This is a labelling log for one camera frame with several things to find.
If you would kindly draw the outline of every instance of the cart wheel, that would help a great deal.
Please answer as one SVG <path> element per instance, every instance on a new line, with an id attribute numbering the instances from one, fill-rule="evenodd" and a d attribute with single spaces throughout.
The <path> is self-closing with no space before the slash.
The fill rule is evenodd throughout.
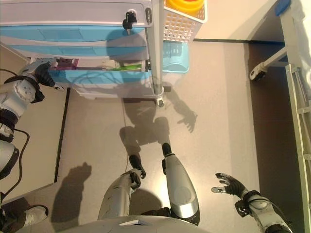
<path id="1" fill-rule="evenodd" d="M 250 76 L 250 80 L 255 82 L 255 81 L 259 81 L 260 79 L 262 79 L 264 76 L 266 76 L 266 72 L 264 71 L 260 71 L 253 79 Z"/>
<path id="2" fill-rule="evenodd" d="M 156 104 L 157 104 L 160 108 L 164 107 L 163 98 L 158 98 L 158 99 L 156 99 Z"/>
<path id="3" fill-rule="evenodd" d="M 262 79 L 266 75 L 267 69 L 268 67 L 265 67 L 264 62 L 258 64 L 249 74 L 249 79 L 251 81 L 258 81 Z"/>

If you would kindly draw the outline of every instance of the cable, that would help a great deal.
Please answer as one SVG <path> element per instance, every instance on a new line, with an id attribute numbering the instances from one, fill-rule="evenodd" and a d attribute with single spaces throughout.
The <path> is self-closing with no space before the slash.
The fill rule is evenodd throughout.
<path id="1" fill-rule="evenodd" d="M 18 186 L 18 184 L 19 184 L 20 181 L 21 181 L 21 178 L 22 178 L 22 176 L 23 176 L 23 169 L 22 169 L 21 159 L 22 159 L 22 157 L 23 157 L 23 153 L 24 153 L 24 151 L 25 151 L 25 149 L 26 149 L 26 146 L 27 146 L 27 144 L 28 144 L 28 142 L 29 142 L 29 139 L 30 139 L 30 136 L 29 136 L 29 134 L 28 134 L 27 132 L 25 132 L 25 131 L 23 131 L 23 130 L 18 130 L 18 129 L 14 129 L 14 130 L 15 130 L 15 131 L 18 131 L 18 132 L 21 132 L 21 133 L 23 133 L 23 134 L 25 134 L 25 135 L 27 136 L 27 139 L 26 139 L 26 142 L 25 142 L 25 144 L 24 144 L 24 146 L 23 146 L 23 149 L 21 149 L 21 152 L 20 152 L 20 155 L 19 155 L 19 160 L 18 160 L 18 165 L 19 165 L 19 177 L 18 177 L 18 181 L 15 183 L 15 185 L 13 185 L 13 186 L 3 195 L 3 198 L 2 198 L 2 199 L 4 199 L 13 189 L 15 189 L 16 186 Z"/>
<path id="2" fill-rule="evenodd" d="M 124 126 L 126 127 L 124 99 L 122 99 L 121 103 L 122 103 L 122 113 L 123 113 Z M 127 167 L 128 167 L 128 160 L 129 160 L 129 155 L 127 154 L 127 155 L 126 155 L 126 166 L 125 166 L 125 172 L 127 171 Z"/>
<path id="3" fill-rule="evenodd" d="M 10 71 L 10 70 L 8 70 L 8 69 L 2 69 L 2 68 L 0 68 L 0 70 L 1 70 L 1 71 L 9 72 L 9 73 L 14 74 L 15 76 L 17 76 L 16 73 L 14 73 L 13 71 Z"/>
<path id="4" fill-rule="evenodd" d="M 270 200 L 267 200 L 267 199 L 264 199 L 264 198 L 256 198 L 256 199 L 253 199 L 253 200 L 250 200 L 248 202 L 248 204 L 254 202 L 254 201 L 257 201 L 257 200 L 264 200 L 264 201 L 269 201 L 278 211 L 279 213 L 281 214 L 281 218 L 284 219 L 284 221 L 287 223 L 287 224 L 291 224 L 292 222 L 291 221 L 288 221 L 287 218 L 285 217 L 285 214 L 283 213 L 283 211 L 273 202 L 273 201 L 270 201 Z"/>

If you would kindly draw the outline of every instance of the yellow container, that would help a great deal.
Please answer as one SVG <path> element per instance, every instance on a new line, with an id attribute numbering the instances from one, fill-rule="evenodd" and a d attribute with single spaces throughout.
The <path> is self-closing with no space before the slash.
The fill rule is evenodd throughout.
<path id="1" fill-rule="evenodd" d="M 166 0 L 166 5 L 177 11 L 196 16 L 204 5 L 204 0 Z"/>

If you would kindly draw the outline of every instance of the blue drawer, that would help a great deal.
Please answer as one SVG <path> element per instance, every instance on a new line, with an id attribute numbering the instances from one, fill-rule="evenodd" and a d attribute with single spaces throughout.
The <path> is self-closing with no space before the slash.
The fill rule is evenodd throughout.
<path id="1" fill-rule="evenodd" d="M 144 28 L 133 27 L 132 34 Z M 91 42 L 105 41 L 128 36 L 123 27 L 91 25 L 34 25 L 2 26 L 0 35 L 38 41 Z"/>
<path id="2" fill-rule="evenodd" d="M 10 47 L 56 56 L 118 56 L 141 52 L 146 47 L 96 47 L 96 46 L 36 46 L 36 45 L 10 45 Z"/>
<path id="3" fill-rule="evenodd" d="M 49 70 L 55 82 L 71 84 L 125 84 L 140 82 L 151 72 L 101 70 Z"/>

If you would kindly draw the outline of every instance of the person's foot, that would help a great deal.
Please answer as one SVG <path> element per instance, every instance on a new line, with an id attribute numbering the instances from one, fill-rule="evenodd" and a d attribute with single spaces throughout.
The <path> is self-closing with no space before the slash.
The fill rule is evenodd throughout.
<path id="1" fill-rule="evenodd" d="M 45 220 L 48 216 L 48 208 L 43 206 L 34 206 L 24 211 L 24 213 L 26 214 L 24 227 L 27 227 Z"/>

